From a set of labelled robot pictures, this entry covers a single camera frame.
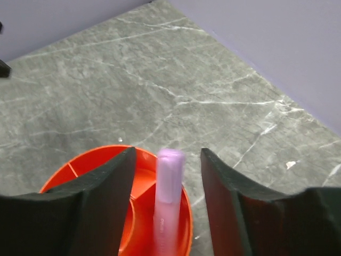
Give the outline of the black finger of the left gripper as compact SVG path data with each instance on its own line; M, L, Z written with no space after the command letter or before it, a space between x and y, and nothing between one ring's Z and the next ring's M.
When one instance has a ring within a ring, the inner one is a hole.
M11 74L11 67L3 60L0 60L0 78L9 78Z

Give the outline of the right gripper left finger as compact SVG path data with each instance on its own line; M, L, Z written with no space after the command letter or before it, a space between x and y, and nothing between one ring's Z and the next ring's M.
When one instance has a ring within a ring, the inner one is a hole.
M135 166L130 147L45 193L1 196L1 255L117 255Z

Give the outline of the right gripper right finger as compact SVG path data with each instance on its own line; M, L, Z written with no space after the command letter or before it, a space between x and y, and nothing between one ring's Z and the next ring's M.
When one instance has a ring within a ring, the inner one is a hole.
M215 255L340 255L340 188L288 195L263 186L201 150Z

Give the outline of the orange round organizer container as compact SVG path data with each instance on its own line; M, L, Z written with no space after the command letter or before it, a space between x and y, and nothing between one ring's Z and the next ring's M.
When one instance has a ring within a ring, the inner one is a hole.
M60 167L40 192L73 180L104 164L124 151L127 145L107 145L86 151ZM136 170L118 255L154 255L153 214L155 203L156 156L136 148ZM177 235L177 255L189 255L193 236L192 211L182 191Z

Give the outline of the lilac highlighter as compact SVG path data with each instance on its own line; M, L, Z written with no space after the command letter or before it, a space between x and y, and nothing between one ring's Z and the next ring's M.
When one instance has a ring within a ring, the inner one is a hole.
M176 255L185 156L176 149L157 154L153 237L155 255Z

